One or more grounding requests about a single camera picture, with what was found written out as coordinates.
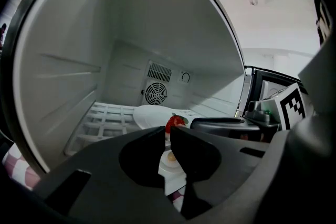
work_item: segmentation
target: red strawberry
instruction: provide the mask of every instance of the red strawberry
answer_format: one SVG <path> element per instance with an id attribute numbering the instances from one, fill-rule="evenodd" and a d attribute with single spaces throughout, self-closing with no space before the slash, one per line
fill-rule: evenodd
<path id="1" fill-rule="evenodd" d="M 169 133 L 170 134 L 170 129 L 172 126 L 180 126 L 180 125 L 183 125 L 185 126 L 185 123 L 183 121 L 183 119 L 180 117 L 180 116 L 177 116 L 177 115 L 174 115 L 172 116 L 169 121 L 167 122 L 167 125 L 166 125 L 166 133 Z"/>

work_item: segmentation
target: white plate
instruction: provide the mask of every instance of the white plate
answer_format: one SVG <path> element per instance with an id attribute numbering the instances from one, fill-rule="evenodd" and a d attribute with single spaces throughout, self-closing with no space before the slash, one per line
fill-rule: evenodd
<path id="1" fill-rule="evenodd" d="M 164 177 L 164 193 L 166 196 L 186 185 L 186 174 L 178 161 L 170 162 L 167 156 L 171 151 L 162 154 L 159 164 L 159 175 Z"/>
<path id="2" fill-rule="evenodd" d="M 134 109 L 134 121 L 141 129 L 148 129 L 159 126 L 166 126 L 169 119 L 176 115 L 185 117 L 188 119 L 189 123 L 186 127 L 190 127 L 193 117 L 180 112 L 175 109 L 166 108 L 160 105 L 142 105 Z"/>

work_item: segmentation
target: checkered cloth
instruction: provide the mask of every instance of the checkered cloth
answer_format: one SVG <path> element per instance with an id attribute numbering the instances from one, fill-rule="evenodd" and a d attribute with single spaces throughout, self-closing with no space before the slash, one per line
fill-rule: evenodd
<path id="1" fill-rule="evenodd" d="M 2 164 L 4 165 L 11 179 L 17 181 L 30 190 L 32 190 L 32 188 L 40 180 L 40 177 L 33 171 L 33 169 L 23 158 L 16 144 L 14 144 L 6 153 L 2 160 Z"/>

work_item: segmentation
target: fan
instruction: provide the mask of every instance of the fan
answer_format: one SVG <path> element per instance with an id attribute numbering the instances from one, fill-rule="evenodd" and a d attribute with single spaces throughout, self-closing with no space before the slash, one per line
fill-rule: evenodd
<path id="1" fill-rule="evenodd" d="M 148 104 L 160 105 L 167 98 L 167 88 L 162 83 L 154 82 L 147 87 L 144 95 Z"/>

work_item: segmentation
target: ventilation grille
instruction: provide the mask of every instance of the ventilation grille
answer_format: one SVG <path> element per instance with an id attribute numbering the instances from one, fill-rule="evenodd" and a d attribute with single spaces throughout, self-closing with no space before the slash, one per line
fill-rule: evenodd
<path id="1" fill-rule="evenodd" d="M 148 104 L 160 105 L 167 98 L 167 89 L 165 85 L 159 82 L 152 83 L 145 92 L 145 98 Z"/>
<path id="2" fill-rule="evenodd" d="M 148 77 L 162 80 L 165 82 L 170 81 L 170 77 L 172 75 L 172 70 L 164 67 L 162 65 L 159 65 L 157 63 L 152 63 L 148 70 Z"/>

